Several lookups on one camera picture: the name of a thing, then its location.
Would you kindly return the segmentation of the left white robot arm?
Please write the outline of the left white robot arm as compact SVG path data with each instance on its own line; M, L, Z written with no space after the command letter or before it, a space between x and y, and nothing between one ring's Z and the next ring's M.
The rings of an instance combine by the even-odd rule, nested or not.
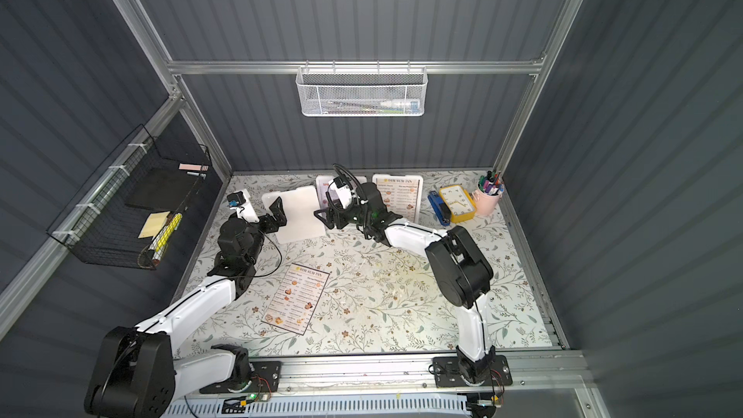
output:
M160 417L170 404L204 388L243 393L259 376L240 346L216 344L203 354L175 358L183 342L257 278L267 235L286 225L282 199L257 216L246 191L228 196L213 268L191 292L134 327L112 329L102 341L83 406L96 417Z

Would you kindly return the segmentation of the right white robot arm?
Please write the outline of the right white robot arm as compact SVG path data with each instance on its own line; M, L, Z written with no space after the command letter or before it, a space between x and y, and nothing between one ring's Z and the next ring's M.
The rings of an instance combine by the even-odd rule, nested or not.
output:
M468 230L414 224L387 208L375 183L360 182L341 164L334 164L333 170L328 206L315 211L315 218L329 230L352 224L366 240L425 257L441 294L455 308L462 380L469 385L491 381L496 350L486 327L486 309L495 273Z

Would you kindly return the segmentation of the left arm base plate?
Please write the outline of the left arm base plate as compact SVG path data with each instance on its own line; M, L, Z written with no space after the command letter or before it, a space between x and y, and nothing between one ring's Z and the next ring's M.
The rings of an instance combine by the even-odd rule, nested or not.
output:
M199 393L273 394L278 390L281 371L280 361L237 362L227 380L207 385Z

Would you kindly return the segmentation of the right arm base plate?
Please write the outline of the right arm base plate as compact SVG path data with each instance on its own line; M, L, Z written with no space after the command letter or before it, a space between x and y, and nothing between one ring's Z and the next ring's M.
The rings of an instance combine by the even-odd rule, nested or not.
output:
M508 360L504 355L496 355L491 362L491 377L498 386L511 386L513 378ZM464 380L456 355L437 356L431 360L429 373L433 375L438 388L470 387Z

